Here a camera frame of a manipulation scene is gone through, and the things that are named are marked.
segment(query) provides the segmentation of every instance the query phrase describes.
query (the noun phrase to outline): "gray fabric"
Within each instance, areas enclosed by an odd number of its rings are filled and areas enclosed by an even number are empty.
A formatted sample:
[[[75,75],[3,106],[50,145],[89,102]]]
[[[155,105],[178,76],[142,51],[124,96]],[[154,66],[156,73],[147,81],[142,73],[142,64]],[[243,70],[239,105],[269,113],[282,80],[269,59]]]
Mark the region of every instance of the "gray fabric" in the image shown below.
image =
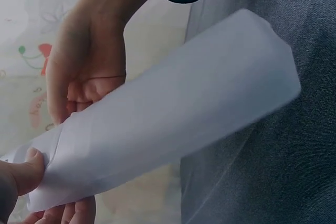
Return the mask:
[[[293,49],[299,99],[181,160],[183,224],[336,223],[336,0],[201,0],[187,39],[239,8]]]

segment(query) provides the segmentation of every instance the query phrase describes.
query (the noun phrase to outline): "denim fabric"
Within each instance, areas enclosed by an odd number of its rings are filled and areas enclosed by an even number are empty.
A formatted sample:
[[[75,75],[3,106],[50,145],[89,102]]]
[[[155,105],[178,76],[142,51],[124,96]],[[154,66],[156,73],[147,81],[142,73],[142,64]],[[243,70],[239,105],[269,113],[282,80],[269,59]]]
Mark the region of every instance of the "denim fabric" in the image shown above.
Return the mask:
[[[239,8],[293,49],[302,94],[181,160],[183,224],[336,223],[336,0],[201,0],[187,39]]]

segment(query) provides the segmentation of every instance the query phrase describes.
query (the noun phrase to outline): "cartoon print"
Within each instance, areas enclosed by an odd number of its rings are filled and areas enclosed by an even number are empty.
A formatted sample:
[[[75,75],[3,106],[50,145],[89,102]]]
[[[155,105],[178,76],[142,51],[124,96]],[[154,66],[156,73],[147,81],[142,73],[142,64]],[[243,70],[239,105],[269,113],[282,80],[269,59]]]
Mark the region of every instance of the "cartoon print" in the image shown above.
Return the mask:
[[[44,65],[43,65],[43,68],[41,70],[41,76],[46,75],[46,68],[47,68],[47,63],[48,63],[48,59],[49,59],[49,56],[50,56],[51,48],[52,48],[52,45],[50,45],[50,44],[41,44],[41,45],[38,46],[38,49],[40,50],[40,52],[43,54],[43,56],[45,58]]]
[[[37,128],[40,125],[40,109],[42,104],[47,101],[47,93],[44,92],[43,94],[35,97],[29,107],[29,117],[30,123],[33,128]]]
[[[4,79],[6,77],[6,71],[1,69],[0,70],[0,79]]]
[[[30,68],[36,69],[36,70],[41,70],[41,72],[40,72],[41,76],[45,76],[46,75],[46,67],[47,67],[49,56],[50,56],[51,48],[52,48],[51,44],[47,44],[47,43],[40,44],[38,46],[38,50],[41,53],[36,55],[36,56],[32,56],[32,57],[25,56],[26,48],[24,46],[20,46],[18,51],[19,51],[21,57],[23,58],[23,60],[26,62],[26,64]],[[41,56],[43,56],[45,58],[43,67],[35,67],[35,66],[33,66],[32,64],[29,63],[29,60],[36,59],[36,58],[41,57]]]
[[[59,25],[62,23],[66,15],[70,12],[64,11],[63,4],[58,4],[54,8],[53,13],[43,13],[41,14],[41,18],[47,23],[42,29],[41,33],[46,34],[52,31],[56,31]]]

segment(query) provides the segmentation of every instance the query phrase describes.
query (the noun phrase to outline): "finger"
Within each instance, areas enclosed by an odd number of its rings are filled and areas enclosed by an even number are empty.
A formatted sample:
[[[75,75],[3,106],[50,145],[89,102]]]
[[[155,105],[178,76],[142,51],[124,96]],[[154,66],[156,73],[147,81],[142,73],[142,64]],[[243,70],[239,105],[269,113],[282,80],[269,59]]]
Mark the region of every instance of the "finger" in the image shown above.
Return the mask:
[[[92,105],[92,102],[78,102],[77,103],[77,111],[78,112],[83,111],[84,109],[86,109],[90,105]]]
[[[94,224],[95,217],[96,200],[92,196],[76,202],[75,215],[70,224]]]
[[[27,153],[27,162],[23,164],[7,164],[16,183],[18,195],[34,190],[42,181],[44,174],[43,154],[31,148]]]
[[[34,212],[27,216],[27,218],[23,221],[22,224],[35,224],[38,220],[42,219],[44,211],[42,212]]]
[[[65,206],[61,224],[69,224],[75,215],[75,203],[70,203]]]
[[[65,206],[62,205],[45,211],[42,219],[36,224],[61,224],[64,208]]]

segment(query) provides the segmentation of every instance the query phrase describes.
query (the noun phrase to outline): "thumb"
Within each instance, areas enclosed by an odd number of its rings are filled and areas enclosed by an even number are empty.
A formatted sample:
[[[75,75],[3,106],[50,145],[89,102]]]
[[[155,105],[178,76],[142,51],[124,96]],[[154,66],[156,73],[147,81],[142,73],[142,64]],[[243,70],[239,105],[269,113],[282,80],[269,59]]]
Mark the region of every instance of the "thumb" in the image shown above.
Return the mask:
[[[46,69],[47,103],[56,125],[69,116],[68,88],[88,56],[90,48],[89,24],[70,14],[63,22],[51,50]]]
[[[44,175],[44,158],[40,151],[31,148],[26,159],[22,164],[8,164],[19,196],[34,190]]]
[[[47,64],[46,81],[48,111],[54,124],[58,125],[69,116],[67,105],[70,78],[53,58]]]

